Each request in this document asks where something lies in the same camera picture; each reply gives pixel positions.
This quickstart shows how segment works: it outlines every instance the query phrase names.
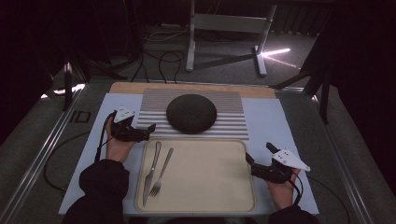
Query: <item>metal fork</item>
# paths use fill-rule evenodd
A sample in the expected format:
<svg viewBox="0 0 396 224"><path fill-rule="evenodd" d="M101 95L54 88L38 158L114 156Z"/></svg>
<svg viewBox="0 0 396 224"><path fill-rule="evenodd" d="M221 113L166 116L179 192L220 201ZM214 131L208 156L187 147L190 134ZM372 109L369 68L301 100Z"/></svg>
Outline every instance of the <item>metal fork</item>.
<svg viewBox="0 0 396 224"><path fill-rule="evenodd" d="M161 179L163 178L163 172L165 171L166 165L168 164L169 160L171 159L173 153L173 148L171 147L168 151L168 155L166 156L165 163L163 164L163 169L161 170L160 178L155 182L154 186L152 187L151 191L149 192L149 195L152 197L155 197L157 195L158 191L160 191L161 188Z"/></svg>

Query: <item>black sleeve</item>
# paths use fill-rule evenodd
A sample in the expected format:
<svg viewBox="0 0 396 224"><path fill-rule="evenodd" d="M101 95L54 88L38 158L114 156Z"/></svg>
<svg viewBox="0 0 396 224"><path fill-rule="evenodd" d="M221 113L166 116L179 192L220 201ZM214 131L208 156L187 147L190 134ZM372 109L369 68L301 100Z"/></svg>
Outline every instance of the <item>black sleeve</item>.
<svg viewBox="0 0 396 224"><path fill-rule="evenodd" d="M85 196L68 209L63 224L123 223L122 200L128 185L129 172L121 162L102 160L92 164L79 177Z"/></svg>
<svg viewBox="0 0 396 224"><path fill-rule="evenodd" d="M269 224L319 224L319 221L312 214L301 210L300 206L292 205L282 210L276 211L268 218Z"/></svg>

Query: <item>black disc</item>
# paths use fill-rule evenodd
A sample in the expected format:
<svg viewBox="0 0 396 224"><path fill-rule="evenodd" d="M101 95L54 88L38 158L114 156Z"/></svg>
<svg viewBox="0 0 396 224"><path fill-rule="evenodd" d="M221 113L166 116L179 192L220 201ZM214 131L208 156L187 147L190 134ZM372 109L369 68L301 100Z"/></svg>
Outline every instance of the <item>black disc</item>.
<svg viewBox="0 0 396 224"><path fill-rule="evenodd" d="M172 127L182 133L201 133L215 123L218 110L202 95L185 94L169 104L166 117Z"/></svg>

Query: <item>beige tray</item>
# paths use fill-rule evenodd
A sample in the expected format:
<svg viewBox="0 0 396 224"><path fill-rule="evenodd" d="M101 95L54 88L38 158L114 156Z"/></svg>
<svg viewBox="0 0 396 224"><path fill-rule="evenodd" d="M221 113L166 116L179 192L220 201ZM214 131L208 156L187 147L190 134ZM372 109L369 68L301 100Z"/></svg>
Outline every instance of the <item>beige tray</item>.
<svg viewBox="0 0 396 224"><path fill-rule="evenodd" d="M170 147L174 149L163 175L163 186L143 206L143 188L161 141L151 186L157 181ZM246 146L240 140L204 138L151 138L145 146L135 205L152 213L248 213L256 200Z"/></svg>

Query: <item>knife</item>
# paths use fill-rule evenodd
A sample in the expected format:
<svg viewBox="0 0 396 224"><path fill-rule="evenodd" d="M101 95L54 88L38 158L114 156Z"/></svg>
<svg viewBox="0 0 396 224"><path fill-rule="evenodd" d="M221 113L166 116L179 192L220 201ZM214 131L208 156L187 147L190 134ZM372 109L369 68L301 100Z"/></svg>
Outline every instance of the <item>knife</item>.
<svg viewBox="0 0 396 224"><path fill-rule="evenodd" d="M143 206L146 206L146 201L148 200L149 197L149 189L151 187L151 181L152 181L152 177L154 176L155 165L157 164L160 151L161 151L161 142L158 141L155 144L154 161L152 162L151 169L145 179L145 188L143 190Z"/></svg>

